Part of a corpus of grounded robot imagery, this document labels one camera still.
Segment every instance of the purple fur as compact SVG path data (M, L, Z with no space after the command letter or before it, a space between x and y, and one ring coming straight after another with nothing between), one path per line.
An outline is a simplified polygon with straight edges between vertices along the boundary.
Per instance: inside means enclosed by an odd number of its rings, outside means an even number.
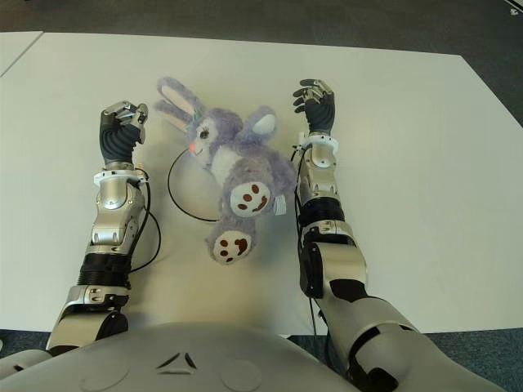
M273 109L264 105L260 106L256 112L248 116L247 120L245 120L244 129L236 136L235 141L250 145L262 145L267 142L276 133L276 128L266 134L257 134L253 131L256 123L264 118L267 114L276 116L276 113Z
M227 177L226 183L223 185L223 193L221 195L221 199L225 201L223 203L224 211L233 213L229 203L232 189L246 182L260 181L267 185L270 191L270 199L260 214L271 212L276 195L270 163L267 162L266 157L258 155L240 159L231 171L232 173Z
M178 91L181 96L183 96L187 102L189 102L192 107L200 114L205 113L205 106L202 104L202 102L196 97L195 94L191 90L189 90L187 87L185 87L183 84L178 82L174 78L165 77L158 80L158 92L160 95L167 101L171 102L163 93L162 93L162 87L168 86L171 89Z
M209 148L213 157L221 145L229 144L241 131L243 122L238 114L226 109L210 109L204 117L210 118L217 125L218 137ZM195 137L196 127L193 131L187 132L187 140L191 142Z
M154 108L156 110L158 110L159 112L164 112L164 113L170 114L176 118L179 118L184 123L190 123L192 121L192 117L189 114L187 114L186 112L184 112L177 106L168 103L165 100L160 100L160 101L156 102L154 104Z
M185 113L172 103L163 93L162 87L169 86L187 100L196 110L194 117ZM223 184L221 199L221 219L217 222L211 234L206 238L208 250L211 257L215 242L224 232L237 230L252 237L251 250L255 243L255 219L253 217L242 218L236 216L230 206L230 195L232 190L247 182L259 181L266 185L270 191L270 200L261 213L272 212L275 197L292 195L296 185L296 171L293 165L265 143L274 135L275 129L264 134L254 132L254 127L267 114L275 115L274 110L268 106L261 106L252 113L245 124L238 114L226 109L206 110L198 98L180 82L173 78L162 78L159 80L158 89L165 100L156 104L155 108L160 112L170 114L186 123L187 141L194 143L199 125L205 119L211 119L217 128L217 138L208 146L210 162L221 146L231 149L242 158L233 166L229 176ZM211 163L206 162L207 169Z

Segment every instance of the white fur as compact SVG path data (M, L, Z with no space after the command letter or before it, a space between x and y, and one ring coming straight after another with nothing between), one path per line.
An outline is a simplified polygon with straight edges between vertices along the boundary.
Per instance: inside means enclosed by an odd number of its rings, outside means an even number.
M254 124L253 132L258 135L265 135L271 133L276 127L276 116L274 114L267 114L260 118L260 120Z
M257 187L258 193L253 192L253 186ZM249 196L250 200L246 200L244 196ZM260 181L245 182L242 185L236 186L230 192L230 209L232 212L241 216L242 218L250 218L251 216L256 216L266 209L270 200L270 190L267 188L267 185L263 184Z
M247 240L247 249L245 249L244 252L239 255L240 250L235 242L236 240L242 238ZM223 240L227 242L227 245L224 246L221 244L221 241ZM214 248L212 249L212 254L214 255L216 261L218 261L220 264L230 265L235 261L245 257L250 252L252 243L253 239L250 235L237 230L228 230L216 239L214 242Z
M191 105L182 94L178 91L173 90L170 86L162 86L162 93L176 106L182 109L184 112L194 115L194 107Z
M223 188L227 177L234 165L241 159L237 153L224 145L218 148L218 151L214 154L212 160L211 173L214 178L218 181L218 184Z

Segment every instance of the purple stuffed bunny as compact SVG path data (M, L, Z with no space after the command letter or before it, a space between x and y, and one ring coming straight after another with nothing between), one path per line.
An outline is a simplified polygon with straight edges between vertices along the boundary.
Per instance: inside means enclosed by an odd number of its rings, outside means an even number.
M222 188L221 219L206 241L211 257L228 265L255 245L254 217L273 212L293 193L291 163L265 143L275 134L275 112L262 106L245 123L225 109L206 109L173 78L162 78L155 108L186 132L189 151Z

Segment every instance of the gray carpet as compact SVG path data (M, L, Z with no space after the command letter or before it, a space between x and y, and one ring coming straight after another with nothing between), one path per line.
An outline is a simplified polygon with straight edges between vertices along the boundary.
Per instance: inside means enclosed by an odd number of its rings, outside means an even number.
M2 0L0 31L127 33L462 55L523 124L523 14L503 0ZM456 362L523 390L523 329L430 335ZM0 330L0 357L44 332ZM319 338L322 358L324 338ZM291 340L313 350L311 336Z

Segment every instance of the bunny foot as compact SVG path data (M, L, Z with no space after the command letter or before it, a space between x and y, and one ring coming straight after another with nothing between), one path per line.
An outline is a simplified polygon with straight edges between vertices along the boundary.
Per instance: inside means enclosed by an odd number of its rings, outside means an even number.
M230 208L242 218L260 214L269 204L270 190L259 181L238 185L230 192Z
M237 230L228 230L214 242L212 254L220 264L229 265L245 257L251 250L253 239Z

